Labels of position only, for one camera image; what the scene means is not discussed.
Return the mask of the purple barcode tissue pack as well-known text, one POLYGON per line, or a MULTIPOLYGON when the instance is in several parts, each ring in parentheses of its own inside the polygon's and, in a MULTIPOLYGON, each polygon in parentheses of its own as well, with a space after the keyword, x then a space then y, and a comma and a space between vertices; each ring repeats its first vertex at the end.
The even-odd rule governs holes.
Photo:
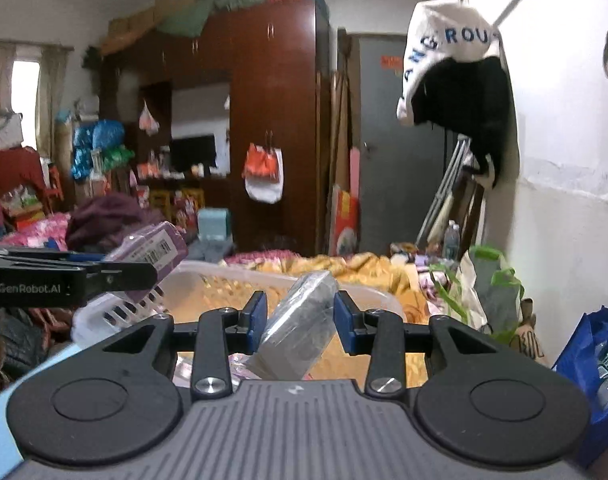
POLYGON ((172 223, 164 221, 144 226, 127 235, 105 260, 151 264, 156 271, 157 281, 160 282, 188 254, 188 246, 180 231, 172 223))

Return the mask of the grey tissue pack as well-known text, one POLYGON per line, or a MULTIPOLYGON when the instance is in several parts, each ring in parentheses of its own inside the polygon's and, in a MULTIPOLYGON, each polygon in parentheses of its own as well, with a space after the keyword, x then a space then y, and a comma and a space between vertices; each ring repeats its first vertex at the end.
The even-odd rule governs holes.
POLYGON ((245 366, 261 379, 302 380, 336 332, 333 300, 338 291, 329 271, 301 276, 269 316, 261 344, 245 366))

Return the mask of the dark clothes pile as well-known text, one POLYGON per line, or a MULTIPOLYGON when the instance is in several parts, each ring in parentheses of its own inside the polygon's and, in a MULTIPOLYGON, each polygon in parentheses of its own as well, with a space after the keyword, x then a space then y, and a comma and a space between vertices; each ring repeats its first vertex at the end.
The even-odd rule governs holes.
POLYGON ((70 214, 65 243, 70 252, 107 254, 131 233, 164 221, 159 210, 142 208, 134 197, 110 193, 89 198, 70 214))

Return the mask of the pink floral bedsheet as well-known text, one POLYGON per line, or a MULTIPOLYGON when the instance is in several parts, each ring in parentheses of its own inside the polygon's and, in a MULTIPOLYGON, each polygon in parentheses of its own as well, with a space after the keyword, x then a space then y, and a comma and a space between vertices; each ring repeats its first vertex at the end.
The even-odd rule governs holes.
POLYGON ((2 246, 19 246, 29 248, 56 248, 66 252, 66 232, 70 214, 58 212, 31 223, 18 231, 0 238, 2 246))

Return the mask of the clear plastic laundry basket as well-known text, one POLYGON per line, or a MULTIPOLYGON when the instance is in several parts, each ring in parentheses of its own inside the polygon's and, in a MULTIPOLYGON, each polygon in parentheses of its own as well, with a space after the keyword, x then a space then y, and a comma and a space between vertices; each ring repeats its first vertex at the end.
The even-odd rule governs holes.
POLYGON ((185 260, 136 299, 123 292, 104 294, 77 310, 72 318, 72 341, 88 348, 155 314, 169 314, 177 323, 189 323, 208 310, 241 309, 257 290, 266 293, 268 310, 273 311, 295 282, 293 276, 185 260))

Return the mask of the green white shopping bag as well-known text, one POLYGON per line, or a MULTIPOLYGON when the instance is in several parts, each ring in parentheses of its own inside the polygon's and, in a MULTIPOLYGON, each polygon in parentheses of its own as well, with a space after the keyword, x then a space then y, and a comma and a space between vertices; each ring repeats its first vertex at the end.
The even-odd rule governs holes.
POLYGON ((429 273, 439 314, 509 344, 523 321, 524 287, 500 250, 471 246, 458 264, 435 263, 429 273))

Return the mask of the black television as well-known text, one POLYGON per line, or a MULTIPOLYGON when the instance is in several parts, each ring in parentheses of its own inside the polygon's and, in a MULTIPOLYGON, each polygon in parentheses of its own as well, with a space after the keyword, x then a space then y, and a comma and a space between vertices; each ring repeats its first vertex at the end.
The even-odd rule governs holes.
POLYGON ((173 139, 169 144, 171 168, 188 172, 202 165, 205 171, 217 167, 216 140, 213 134, 173 139))

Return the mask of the red white hanging bag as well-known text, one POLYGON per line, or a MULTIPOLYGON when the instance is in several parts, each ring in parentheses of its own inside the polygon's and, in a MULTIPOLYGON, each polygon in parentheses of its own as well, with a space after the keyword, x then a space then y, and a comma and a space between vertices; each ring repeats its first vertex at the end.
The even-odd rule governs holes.
POLYGON ((242 178, 251 200, 269 205, 278 203, 282 200, 284 185, 282 151, 249 144, 242 178))

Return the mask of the grey door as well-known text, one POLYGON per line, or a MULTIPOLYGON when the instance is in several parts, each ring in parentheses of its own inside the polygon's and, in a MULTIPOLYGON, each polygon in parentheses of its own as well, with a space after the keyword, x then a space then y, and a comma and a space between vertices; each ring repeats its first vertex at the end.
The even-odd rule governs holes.
POLYGON ((455 139, 443 128, 406 127, 396 117, 406 40, 355 38, 359 75, 359 249, 386 255, 413 243, 441 184, 455 139))

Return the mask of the dark red wooden wardrobe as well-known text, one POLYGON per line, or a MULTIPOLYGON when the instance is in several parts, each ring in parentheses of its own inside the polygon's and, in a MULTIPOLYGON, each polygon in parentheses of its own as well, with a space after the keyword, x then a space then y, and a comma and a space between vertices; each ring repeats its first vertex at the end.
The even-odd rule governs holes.
POLYGON ((226 177, 208 180, 205 203, 225 207, 243 252, 319 249, 329 149, 329 23, 313 0, 267 2, 217 13, 200 37, 150 30, 104 56, 101 115, 126 128, 136 162, 167 145, 179 110, 215 112, 216 84, 227 84, 230 122, 226 177), (251 145, 277 148, 281 200, 252 200, 242 172, 251 145))

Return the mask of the blue shopping bag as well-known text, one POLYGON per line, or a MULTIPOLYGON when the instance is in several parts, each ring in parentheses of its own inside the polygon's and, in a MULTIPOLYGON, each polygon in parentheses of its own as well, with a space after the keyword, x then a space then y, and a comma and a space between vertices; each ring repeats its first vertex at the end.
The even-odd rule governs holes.
POLYGON ((554 370, 586 396, 590 421, 576 461, 590 466, 608 448, 608 308, 582 315, 554 370))

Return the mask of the metal crutches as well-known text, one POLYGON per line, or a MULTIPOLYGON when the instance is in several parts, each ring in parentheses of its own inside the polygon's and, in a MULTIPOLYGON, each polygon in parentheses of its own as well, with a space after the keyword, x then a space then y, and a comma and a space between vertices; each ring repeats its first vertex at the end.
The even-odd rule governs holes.
POLYGON ((464 159, 470 151, 470 143, 471 139, 468 138, 468 136, 464 136, 463 134, 457 136, 457 142, 453 149, 453 154, 451 154, 444 177, 441 179, 441 184, 433 197, 433 202, 427 211, 418 237, 415 240, 415 244, 419 248, 426 248, 427 237, 434 226, 437 216, 441 211, 441 207, 443 207, 448 194, 453 189, 453 186, 461 173, 461 169, 464 166, 464 159))

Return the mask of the beige window curtain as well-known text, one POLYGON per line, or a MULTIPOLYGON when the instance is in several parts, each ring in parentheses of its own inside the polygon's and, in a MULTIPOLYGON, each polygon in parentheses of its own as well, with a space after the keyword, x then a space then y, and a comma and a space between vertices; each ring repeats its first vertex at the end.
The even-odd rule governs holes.
POLYGON ((55 121, 64 93, 68 51, 62 47, 41 48, 36 101, 36 145, 44 158, 53 158, 55 121))

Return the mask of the black garment hanging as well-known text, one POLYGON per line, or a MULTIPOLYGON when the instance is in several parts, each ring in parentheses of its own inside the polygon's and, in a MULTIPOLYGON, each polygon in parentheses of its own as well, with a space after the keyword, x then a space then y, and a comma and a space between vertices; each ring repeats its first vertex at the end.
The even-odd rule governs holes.
POLYGON ((416 124, 430 122, 469 138, 476 165, 466 170, 494 188, 502 171, 511 105, 509 76, 500 58, 445 58, 424 74, 411 105, 416 124))

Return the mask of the white jacket blue letters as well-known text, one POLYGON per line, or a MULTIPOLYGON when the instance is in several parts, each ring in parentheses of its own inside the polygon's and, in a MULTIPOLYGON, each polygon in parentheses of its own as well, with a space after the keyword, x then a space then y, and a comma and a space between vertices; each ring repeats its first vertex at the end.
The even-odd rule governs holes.
POLYGON ((396 116, 418 125, 411 99, 427 72, 439 62, 472 63, 501 58, 502 36, 478 10, 460 0, 427 0, 415 5, 408 25, 396 116))

